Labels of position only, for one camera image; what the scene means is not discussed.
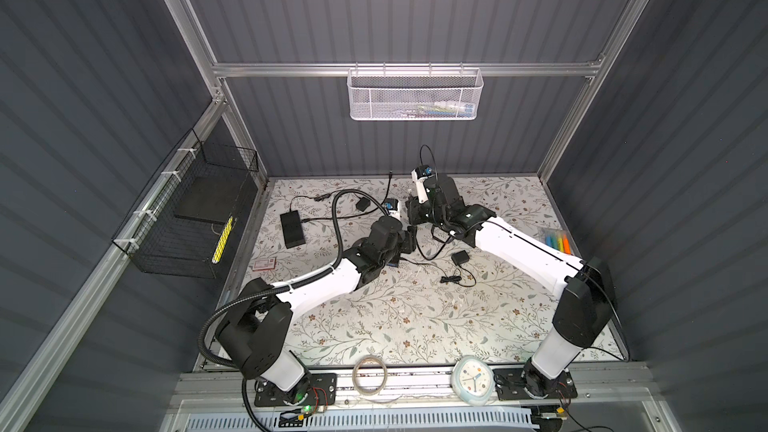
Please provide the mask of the small black power adapter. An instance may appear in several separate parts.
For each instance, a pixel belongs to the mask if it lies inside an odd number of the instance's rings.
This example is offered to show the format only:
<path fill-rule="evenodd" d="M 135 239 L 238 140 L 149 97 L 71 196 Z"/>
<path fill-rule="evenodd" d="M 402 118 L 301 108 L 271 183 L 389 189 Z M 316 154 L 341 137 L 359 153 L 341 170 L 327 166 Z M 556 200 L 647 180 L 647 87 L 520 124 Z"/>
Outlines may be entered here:
<path fill-rule="evenodd" d="M 470 261 L 469 254 L 462 250 L 451 254 L 451 260 L 456 267 L 461 268 L 464 264 Z"/>

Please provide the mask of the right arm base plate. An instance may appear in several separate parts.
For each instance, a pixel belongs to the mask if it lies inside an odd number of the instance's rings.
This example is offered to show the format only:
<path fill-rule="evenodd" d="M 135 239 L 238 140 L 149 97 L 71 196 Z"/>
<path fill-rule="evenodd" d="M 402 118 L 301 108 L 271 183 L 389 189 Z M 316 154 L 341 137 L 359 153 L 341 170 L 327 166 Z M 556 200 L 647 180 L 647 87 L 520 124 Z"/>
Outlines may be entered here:
<path fill-rule="evenodd" d="M 575 382 L 568 370 L 549 379 L 532 366 L 497 368 L 493 370 L 497 396 L 502 401 L 524 399 L 563 399 L 578 397 Z"/>

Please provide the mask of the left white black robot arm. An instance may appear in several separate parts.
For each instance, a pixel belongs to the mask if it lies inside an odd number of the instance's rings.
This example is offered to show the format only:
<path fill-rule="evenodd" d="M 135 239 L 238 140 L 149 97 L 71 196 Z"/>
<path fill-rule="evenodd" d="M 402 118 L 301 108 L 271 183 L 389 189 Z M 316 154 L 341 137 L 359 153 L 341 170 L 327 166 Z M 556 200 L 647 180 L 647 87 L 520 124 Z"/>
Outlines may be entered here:
<path fill-rule="evenodd" d="M 371 225 L 368 236 L 345 248 L 337 202 L 348 194 L 370 200 L 381 216 Z M 284 349 L 295 320 L 370 284 L 385 266 L 416 248 L 415 229 L 404 226 L 383 203 L 362 190 L 339 191 L 331 208 L 337 241 L 332 263 L 286 282 L 250 281 L 236 299 L 213 312 L 197 338 L 199 353 L 207 361 L 234 368 L 246 380 L 267 381 L 290 404 L 303 401 L 311 381 L 304 364 Z"/>

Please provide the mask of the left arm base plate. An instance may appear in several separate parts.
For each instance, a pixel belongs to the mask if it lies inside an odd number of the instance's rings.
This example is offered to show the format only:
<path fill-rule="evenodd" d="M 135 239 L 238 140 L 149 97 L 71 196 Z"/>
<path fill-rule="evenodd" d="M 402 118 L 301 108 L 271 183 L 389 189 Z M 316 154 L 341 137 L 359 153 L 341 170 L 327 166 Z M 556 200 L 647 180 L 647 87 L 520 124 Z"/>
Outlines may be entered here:
<path fill-rule="evenodd" d="M 308 381 L 291 395 L 271 382 L 258 379 L 253 388 L 252 402 L 256 407 L 330 406 L 336 402 L 337 382 L 337 374 L 311 373 Z"/>

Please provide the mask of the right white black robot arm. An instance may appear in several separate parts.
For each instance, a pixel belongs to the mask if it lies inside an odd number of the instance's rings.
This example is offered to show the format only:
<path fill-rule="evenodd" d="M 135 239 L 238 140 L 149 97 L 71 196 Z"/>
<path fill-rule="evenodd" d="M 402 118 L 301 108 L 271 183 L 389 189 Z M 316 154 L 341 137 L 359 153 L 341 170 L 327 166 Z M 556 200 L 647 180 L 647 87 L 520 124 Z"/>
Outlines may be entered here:
<path fill-rule="evenodd" d="M 490 253 L 539 282 L 557 300 L 552 329 L 521 373 L 528 394 L 545 398 L 570 363 L 591 347 L 614 316 L 610 270 L 547 246 L 508 224 L 493 210 L 467 205 L 454 180 L 429 166 L 411 173 L 417 195 L 406 201 L 408 222 L 428 223 L 470 247 Z"/>

